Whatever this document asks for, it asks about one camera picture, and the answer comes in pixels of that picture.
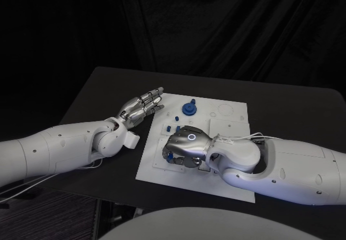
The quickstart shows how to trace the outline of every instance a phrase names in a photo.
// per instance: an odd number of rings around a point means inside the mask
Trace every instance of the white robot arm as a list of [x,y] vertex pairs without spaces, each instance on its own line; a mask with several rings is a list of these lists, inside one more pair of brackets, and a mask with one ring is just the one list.
[[[310,143],[216,136],[184,126],[168,138],[163,158],[171,164],[194,168],[204,161],[223,181],[304,205],[346,204],[346,154]],[[261,155],[266,168],[252,174]]]
[[118,115],[104,121],[50,127],[21,139],[0,142],[0,187],[24,178],[65,173],[135,148],[140,136],[128,131],[164,108],[157,88],[132,98]]

